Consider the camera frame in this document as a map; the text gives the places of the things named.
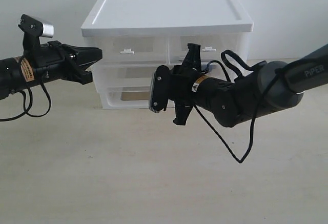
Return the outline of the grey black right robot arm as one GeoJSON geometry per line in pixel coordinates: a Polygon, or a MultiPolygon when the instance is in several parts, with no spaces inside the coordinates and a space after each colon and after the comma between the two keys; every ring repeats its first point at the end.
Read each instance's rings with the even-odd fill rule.
{"type": "Polygon", "coordinates": [[[169,99],[174,101],[173,122],[184,126],[193,108],[213,114],[227,128],[293,108],[305,91],[327,84],[327,46],[289,64],[262,61],[248,66],[236,53],[221,53],[235,71],[234,81],[210,77],[201,69],[200,45],[189,43],[181,65],[171,70],[169,99]]]}

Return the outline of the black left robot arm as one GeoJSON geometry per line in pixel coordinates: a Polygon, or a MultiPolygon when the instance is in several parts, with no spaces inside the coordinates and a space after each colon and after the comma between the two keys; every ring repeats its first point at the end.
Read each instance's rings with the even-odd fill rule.
{"type": "Polygon", "coordinates": [[[93,81],[87,69],[103,58],[98,47],[76,47],[50,41],[24,56],[1,60],[1,99],[9,94],[58,79],[80,83],[93,81]]]}

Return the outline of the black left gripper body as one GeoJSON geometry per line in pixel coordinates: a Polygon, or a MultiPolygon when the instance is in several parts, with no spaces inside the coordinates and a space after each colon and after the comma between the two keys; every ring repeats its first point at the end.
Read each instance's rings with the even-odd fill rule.
{"type": "Polygon", "coordinates": [[[68,60],[76,60],[69,45],[51,41],[36,47],[30,53],[33,71],[38,81],[70,80],[72,70],[68,60]]]}

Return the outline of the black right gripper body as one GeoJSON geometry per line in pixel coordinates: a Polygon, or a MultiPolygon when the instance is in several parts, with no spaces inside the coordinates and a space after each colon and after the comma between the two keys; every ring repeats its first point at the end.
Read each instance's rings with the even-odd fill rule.
{"type": "Polygon", "coordinates": [[[169,100],[175,108],[200,106],[201,98],[192,90],[202,77],[202,65],[175,65],[170,70],[169,100]]]}

